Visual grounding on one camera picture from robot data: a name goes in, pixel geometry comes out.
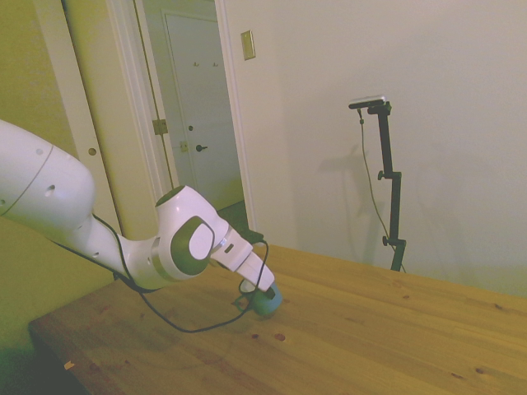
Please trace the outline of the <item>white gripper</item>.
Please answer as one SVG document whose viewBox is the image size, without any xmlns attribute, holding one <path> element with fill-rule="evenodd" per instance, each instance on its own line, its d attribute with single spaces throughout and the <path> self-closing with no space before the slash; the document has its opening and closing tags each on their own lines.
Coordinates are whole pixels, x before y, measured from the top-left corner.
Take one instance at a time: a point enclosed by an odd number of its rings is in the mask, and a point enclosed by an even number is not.
<svg viewBox="0 0 527 395">
<path fill-rule="evenodd" d="M 265 296 L 272 300 L 276 296 L 275 290 L 271 287 L 274 283 L 274 275 L 263 260 L 254 252 L 235 270 L 235 273 L 244 278 L 241 283 L 241 290 L 266 290 Z"/>
</svg>

